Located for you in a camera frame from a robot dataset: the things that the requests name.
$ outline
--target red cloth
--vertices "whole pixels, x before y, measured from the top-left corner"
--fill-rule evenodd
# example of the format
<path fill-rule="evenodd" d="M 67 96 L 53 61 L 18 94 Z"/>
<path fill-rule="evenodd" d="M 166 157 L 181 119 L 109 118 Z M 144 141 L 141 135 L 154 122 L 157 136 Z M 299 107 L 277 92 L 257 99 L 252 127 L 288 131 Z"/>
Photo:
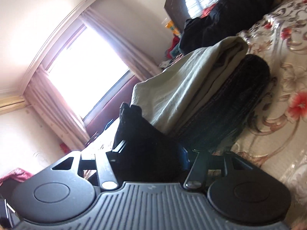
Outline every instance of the red cloth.
<path fill-rule="evenodd" d="M 205 9 L 203 9 L 203 13 L 201 15 L 201 18 L 206 17 L 207 15 L 209 15 L 210 11 L 214 8 L 215 5 L 216 5 L 216 3 L 212 4 L 210 7 L 207 7 Z"/>
<path fill-rule="evenodd" d="M 169 59 L 172 59 L 172 56 L 169 54 L 170 51 L 174 49 L 174 47 L 179 43 L 180 39 L 177 35 L 174 35 L 173 41 L 172 41 L 172 46 L 166 50 L 166 57 Z"/>
<path fill-rule="evenodd" d="M 70 148 L 64 143 L 61 143 L 60 145 L 61 150 L 64 152 L 64 154 L 68 154 L 71 152 Z"/>
<path fill-rule="evenodd" d="M 31 174 L 30 172 L 25 171 L 21 168 L 16 168 L 15 170 L 11 171 L 7 175 L 0 178 L 0 186 L 5 180 L 9 178 L 14 179 L 18 182 L 24 182 L 25 180 L 31 178 L 32 176 L 33 174 Z"/>

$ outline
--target folded clothes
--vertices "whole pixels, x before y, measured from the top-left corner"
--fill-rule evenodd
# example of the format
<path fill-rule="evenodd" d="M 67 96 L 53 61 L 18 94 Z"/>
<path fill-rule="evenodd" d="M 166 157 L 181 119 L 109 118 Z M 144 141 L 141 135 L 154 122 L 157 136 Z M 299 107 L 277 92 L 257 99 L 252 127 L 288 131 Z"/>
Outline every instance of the folded clothes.
<path fill-rule="evenodd" d="M 273 1 L 219 0 L 208 16 L 187 20 L 179 43 L 180 51 L 186 55 L 249 29 L 270 11 Z"/>
<path fill-rule="evenodd" d="M 178 131 L 215 94 L 240 61 L 248 46 L 240 37 L 184 56 L 163 73 L 135 85 L 131 104 L 159 131 Z"/>
<path fill-rule="evenodd" d="M 191 161 L 196 158 L 193 150 L 230 150 L 269 80 L 267 63 L 256 55 L 246 55 L 208 103 L 170 136 L 186 148 Z"/>

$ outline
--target metal screw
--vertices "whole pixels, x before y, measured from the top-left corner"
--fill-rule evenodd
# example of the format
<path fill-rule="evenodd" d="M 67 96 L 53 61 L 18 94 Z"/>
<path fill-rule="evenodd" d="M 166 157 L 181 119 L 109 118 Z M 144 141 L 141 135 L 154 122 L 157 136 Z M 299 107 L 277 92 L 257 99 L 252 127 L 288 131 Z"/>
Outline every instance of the metal screw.
<path fill-rule="evenodd" d="M 189 189 L 199 189 L 201 187 L 201 182 L 199 181 L 189 181 L 185 184 Z"/>

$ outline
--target ribbed plastic surface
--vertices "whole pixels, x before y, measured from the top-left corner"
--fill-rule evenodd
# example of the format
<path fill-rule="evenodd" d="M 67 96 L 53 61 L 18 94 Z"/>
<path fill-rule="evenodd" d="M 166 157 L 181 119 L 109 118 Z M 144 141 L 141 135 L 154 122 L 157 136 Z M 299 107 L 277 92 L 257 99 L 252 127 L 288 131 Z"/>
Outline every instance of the ribbed plastic surface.
<path fill-rule="evenodd" d="M 288 230 L 283 223 L 241 226 L 219 216 L 200 193 L 180 184 L 126 183 L 120 190 L 102 193 L 83 215 L 62 224 L 21 222 L 16 230 Z"/>

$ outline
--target floral bedspread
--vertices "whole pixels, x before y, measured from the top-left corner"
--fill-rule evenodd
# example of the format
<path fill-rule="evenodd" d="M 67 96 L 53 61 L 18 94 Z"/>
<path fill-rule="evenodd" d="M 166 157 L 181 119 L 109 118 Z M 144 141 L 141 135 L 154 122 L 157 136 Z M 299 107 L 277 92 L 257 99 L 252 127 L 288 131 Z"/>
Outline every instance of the floral bedspread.
<path fill-rule="evenodd" d="M 307 0 L 285 0 L 239 35 L 271 83 L 232 151 L 286 184 L 295 217 L 307 211 Z"/>

